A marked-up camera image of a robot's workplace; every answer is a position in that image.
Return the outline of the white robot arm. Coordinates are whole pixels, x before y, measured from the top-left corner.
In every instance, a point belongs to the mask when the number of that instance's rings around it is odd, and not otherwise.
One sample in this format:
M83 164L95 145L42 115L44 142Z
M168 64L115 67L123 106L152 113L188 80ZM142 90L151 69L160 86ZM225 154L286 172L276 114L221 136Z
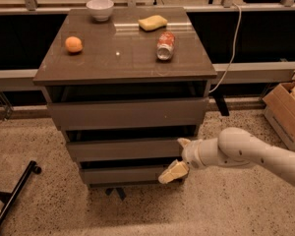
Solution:
M179 138L177 142L182 147L182 160L175 159L160 174L161 184L182 178L191 169L239 167L253 162L295 187L295 152L271 146L243 129L231 127L214 139Z

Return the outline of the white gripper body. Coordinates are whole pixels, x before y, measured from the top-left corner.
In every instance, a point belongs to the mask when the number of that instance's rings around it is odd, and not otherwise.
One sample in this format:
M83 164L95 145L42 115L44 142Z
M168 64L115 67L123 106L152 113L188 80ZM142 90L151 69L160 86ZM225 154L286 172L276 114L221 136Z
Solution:
M202 140L193 140L183 147L181 156L190 169L200 170L207 167L204 160L201 158L202 143Z

